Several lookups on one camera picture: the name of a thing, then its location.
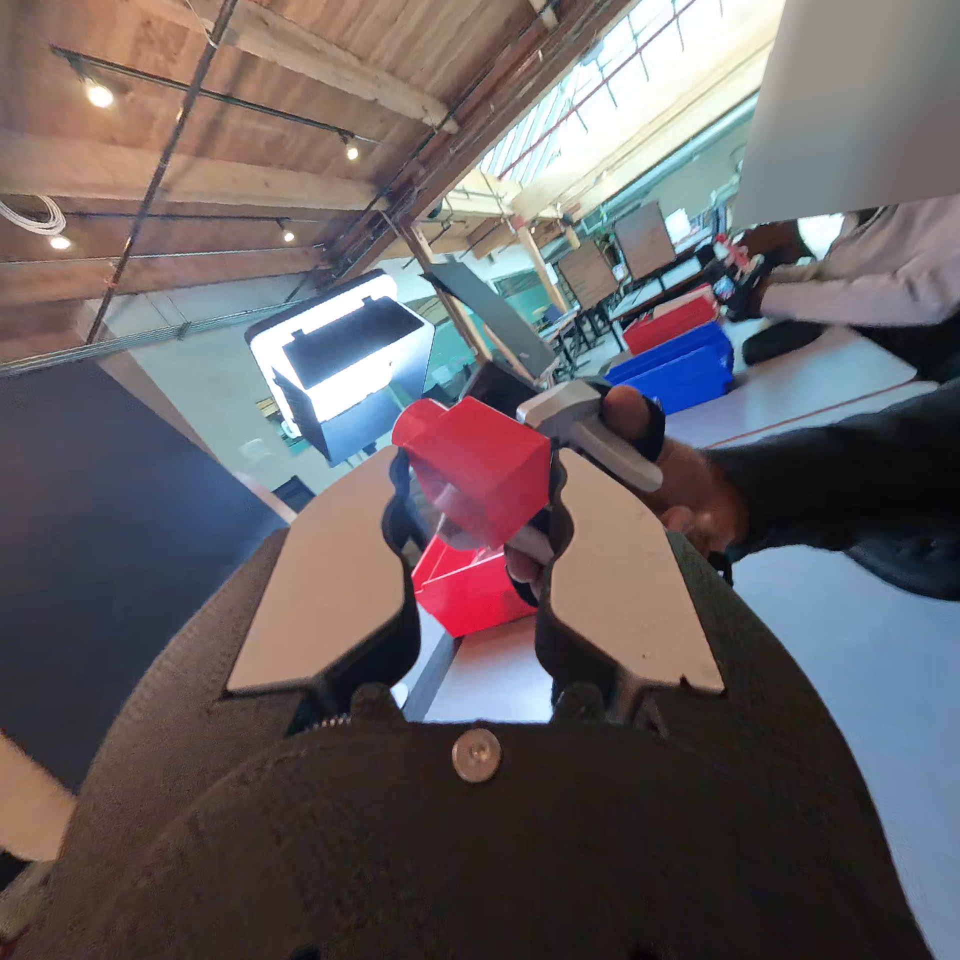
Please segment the brown whiteboard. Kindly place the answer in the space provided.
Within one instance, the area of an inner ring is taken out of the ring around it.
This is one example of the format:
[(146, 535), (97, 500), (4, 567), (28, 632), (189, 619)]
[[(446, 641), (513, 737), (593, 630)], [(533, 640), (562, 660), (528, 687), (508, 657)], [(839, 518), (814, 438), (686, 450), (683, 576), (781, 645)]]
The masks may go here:
[(559, 258), (556, 266), (582, 310), (593, 309), (618, 294), (620, 282), (594, 239), (582, 241)]
[(613, 236), (630, 279), (640, 282), (669, 267), (676, 250), (659, 202), (646, 202), (613, 223)]

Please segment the red box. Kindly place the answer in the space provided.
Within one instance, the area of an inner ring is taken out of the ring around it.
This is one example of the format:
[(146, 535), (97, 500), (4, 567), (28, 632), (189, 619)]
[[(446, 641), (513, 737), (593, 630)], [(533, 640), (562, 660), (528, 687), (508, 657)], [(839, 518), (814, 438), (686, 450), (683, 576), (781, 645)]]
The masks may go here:
[(549, 502), (550, 440), (473, 397), (418, 400), (390, 438), (425, 499), (479, 547), (505, 546)]

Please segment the blue storage bin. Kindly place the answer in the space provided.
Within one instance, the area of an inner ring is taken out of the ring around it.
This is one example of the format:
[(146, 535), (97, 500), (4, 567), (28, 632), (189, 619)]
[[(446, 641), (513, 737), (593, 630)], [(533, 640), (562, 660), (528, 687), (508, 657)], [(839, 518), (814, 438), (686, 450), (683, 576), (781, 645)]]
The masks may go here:
[(720, 323), (709, 321), (611, 366), (603, 378), (633, 387), (671, 415), (725, 396), (734, 366), (733, 344)]

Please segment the studio light panel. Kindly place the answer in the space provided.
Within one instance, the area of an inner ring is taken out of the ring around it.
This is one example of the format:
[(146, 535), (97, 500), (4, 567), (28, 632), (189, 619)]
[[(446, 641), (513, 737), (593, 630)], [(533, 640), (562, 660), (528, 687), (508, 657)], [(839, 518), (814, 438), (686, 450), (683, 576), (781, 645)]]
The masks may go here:
[(245, 341), (284, 423), (330, 468), (391, 435), (425, 392), (435, 328), (384, 270), (274, 313)]

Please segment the red storage bin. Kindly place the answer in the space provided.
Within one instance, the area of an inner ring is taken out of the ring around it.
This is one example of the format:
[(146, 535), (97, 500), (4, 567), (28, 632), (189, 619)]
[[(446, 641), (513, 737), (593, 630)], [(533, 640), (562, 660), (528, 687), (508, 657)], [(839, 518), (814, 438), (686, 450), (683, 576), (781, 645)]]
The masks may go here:
[(625, 350), (630, 356), (639, 356), (690, 330), (714, 322), (718, 316), (719, 305), (714, 289), (704, 284), (632, 320), (622, 335)]
[(412, 580), (419, 606), (454, 638), (535, 613), (511, 581), (502, 548), (458, 550), (434, 535)]

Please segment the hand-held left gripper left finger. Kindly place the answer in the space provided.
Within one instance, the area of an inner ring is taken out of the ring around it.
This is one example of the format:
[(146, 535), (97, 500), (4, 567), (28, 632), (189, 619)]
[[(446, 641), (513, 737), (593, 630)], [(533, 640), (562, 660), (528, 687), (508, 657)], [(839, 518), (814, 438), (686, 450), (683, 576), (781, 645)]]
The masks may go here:
[(389, 539), (406, 478), (386, 446), (319, 494), (295, 519), (225, 683), (230, 694), (334, 689), (345, 673), (391, 686), (420, 653), (410, 568)]

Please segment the person's right forearm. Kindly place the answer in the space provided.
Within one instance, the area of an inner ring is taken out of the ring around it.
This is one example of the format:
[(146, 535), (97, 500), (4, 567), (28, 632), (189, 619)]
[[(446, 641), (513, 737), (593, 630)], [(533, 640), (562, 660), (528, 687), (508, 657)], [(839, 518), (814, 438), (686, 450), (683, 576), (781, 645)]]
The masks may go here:
[(959, 383), (706, 453), (745, 509), (731, 557), (842, 552), (909, 594), (959, 599)]

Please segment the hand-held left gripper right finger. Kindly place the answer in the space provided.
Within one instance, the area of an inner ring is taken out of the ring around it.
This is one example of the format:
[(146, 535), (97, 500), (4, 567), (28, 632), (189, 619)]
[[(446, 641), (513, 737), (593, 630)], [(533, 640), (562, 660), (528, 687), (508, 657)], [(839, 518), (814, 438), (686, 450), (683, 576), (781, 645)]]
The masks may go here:
[(537, 639), (544, 653), (613, 668), (628, 690), (725, 690), (666, 530), (642, 499), (578, 453), (563, 449), (551, 521), (555, 555), (544, 570)]

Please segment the person's right hand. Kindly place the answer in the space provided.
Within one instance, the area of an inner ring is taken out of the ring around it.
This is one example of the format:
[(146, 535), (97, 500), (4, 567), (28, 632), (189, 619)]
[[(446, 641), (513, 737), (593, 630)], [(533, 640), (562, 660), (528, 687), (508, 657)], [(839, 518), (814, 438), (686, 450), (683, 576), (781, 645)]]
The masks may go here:
[[(624, 441), (642, 445), (663, 433), (655, 409), (635, 388), (620, 385), (606, 393), (602, 418)], [(664, 436), (655, 462), (662, 482), (657, 490), (638, 496), (667, 531), (686, 537), (703, 557), (725, 553), (744, 539), (749, 528), (747, 506), (705, 453)]]

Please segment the grey board on stand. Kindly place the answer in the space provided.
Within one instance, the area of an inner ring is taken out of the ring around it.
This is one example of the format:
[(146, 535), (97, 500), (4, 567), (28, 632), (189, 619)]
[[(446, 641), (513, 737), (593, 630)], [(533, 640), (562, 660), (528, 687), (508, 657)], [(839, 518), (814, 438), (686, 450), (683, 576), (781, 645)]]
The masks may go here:
[(546, 383), (558, 364), (554, 349), (504, 297), (458, 261), (428, 265), (423, 275), (435, 289), (472, 311), (528, 378), (538, 385)]

